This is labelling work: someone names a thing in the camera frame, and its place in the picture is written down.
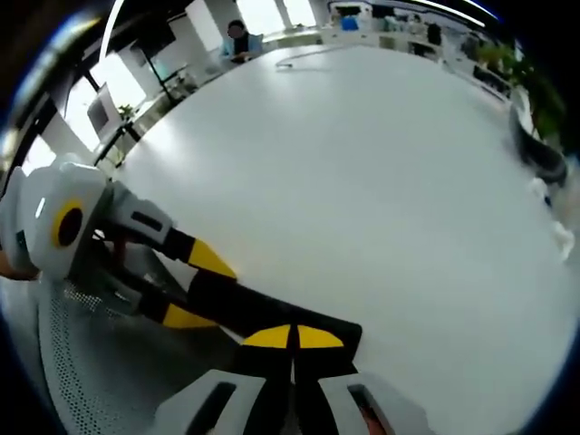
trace chair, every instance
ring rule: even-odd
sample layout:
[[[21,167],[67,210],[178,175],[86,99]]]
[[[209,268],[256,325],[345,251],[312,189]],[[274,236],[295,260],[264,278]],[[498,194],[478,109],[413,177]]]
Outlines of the chair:
[[[523,127],[516,104],[509,110],[509,130],[517,154],[546,184],[563,186],[568,169],[564,155],[534,138]]]

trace green plant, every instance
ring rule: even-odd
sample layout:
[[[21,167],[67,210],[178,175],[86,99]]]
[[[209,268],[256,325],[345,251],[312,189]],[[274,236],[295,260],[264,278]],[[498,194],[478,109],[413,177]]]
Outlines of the green plant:
[[[135,109],[133,109],[133,107],[130,104],[124,104],[122,106],[119,106],[117,110],[119,111],[119,114],[121,115],[124,121],[129,120],[131,116],[133,116],[133,113],[135,112]]]
[[[512,48],[486,43],[479,47],[478,59],[501,70],[513,86],[522,86],[527,90],[532,123],[540,138],[546,139],[560,133],[566,119],[564,101],[548,78],[526,57],[517,60]]]

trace yellow panel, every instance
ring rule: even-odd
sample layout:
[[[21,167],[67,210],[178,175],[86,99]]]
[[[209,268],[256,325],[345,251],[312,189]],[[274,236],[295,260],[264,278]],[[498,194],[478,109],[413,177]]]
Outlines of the yellow panel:
[[[276,349],[285,349],[288,345],[289,334],[289,324],[277,326],[276,328],[264,329],[246,338],[244,341],[244,346],[274,347]]]
[[[212,251],[208,244],[201,240],[196,240],[193,244],[188,263],[191,266],[200,267],[217,274],[230,276],[232,278],[236,277],[234,271],[219,258],[218,254]]]
[[[198,315],[187,312],[174,304],[170,304],[163,319],[163,324],[168,328],[186,329],[186,328],[207,328],[216,326],[215,322],[204,319]]]
[[[298,336],[302,349],[316,349],[324,347],[343,347],[344,343],[331,333],[310,326],[298,325]]]
[[[58,233],[61,229],[61,224],[63,222],[64,217],[69,211],[73,210],[74,208],[78,208],[80,211],[82,211],[82,203],[77,198],[69,199],[68,201],[66,201],[64,203],[63,208],[59,210],[59,212],[56,214],[56,217],[54,218],[53,228],[51,230],[51,240],[53,241],[53,245],[55,245],[56,247],[62,247],[61,242],[58,238]]]

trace desk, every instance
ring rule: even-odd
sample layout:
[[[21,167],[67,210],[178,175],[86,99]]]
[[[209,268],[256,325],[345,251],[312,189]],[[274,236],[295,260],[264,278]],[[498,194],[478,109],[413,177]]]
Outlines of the desk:
[[[550,216],[508,117],[433,62],[278,50],[186,99],[118,178],[243,284],[362,324],[355,363],[440,435],[505,435],[545,397],[576,325]]]
[[[412,52],[411,46],[419,44],[430,48],[434,57],[442,55],[441,46],[429,43],[427,35],[410,34],[403,30],[381,32],[360,30],[345,32],[332,27],[294,29],[292,32],[270,34],[264,38],[266,52],[276,48],[295,47],[311,44],[351,44],[390,48],[399,52]]]

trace perforated metal mesh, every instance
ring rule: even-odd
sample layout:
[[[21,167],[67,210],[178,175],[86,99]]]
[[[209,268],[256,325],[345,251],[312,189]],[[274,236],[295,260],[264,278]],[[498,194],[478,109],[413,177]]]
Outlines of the perforated metal mesh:
[[[38,340],[38,290],[34,281],[0,277],[0,310],[18,361],[43,405],[50,410],[53,405],[44,380]]]
[[[71,284],[41,284],[44,373],[70,434],[144,432],[163,401],[225,363],[236,348],[217,328],[171,331],[116,315]]]

